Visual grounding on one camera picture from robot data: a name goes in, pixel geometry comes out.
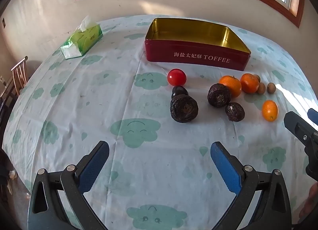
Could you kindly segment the person's right hand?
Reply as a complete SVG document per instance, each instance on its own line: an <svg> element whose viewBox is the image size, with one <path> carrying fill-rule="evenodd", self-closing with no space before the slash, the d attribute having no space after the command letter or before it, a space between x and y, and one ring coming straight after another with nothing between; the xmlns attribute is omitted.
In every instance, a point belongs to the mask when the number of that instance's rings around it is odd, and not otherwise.
<svg viewBox="0 0 318 230"><path fill-rule="evenodd" d="M311 213L311 211L314 208L314 199L317 197L317 193L318 193L318 186L317 186L317 183L315 183L311 186L309 190L308 198L306 199L306 202L299 213L299 218L307 216L308 214Z"/></svg>

